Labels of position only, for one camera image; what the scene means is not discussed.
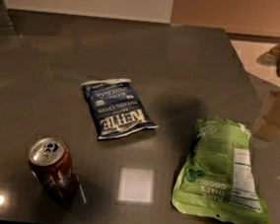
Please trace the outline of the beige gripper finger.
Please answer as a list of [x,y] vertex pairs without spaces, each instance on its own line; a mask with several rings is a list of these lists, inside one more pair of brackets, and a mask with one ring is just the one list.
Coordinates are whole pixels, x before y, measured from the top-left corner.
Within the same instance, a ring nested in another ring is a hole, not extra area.
[[268,93],[253,132],[256,138],[265,142],[273,142],[280,136],[280,91]]

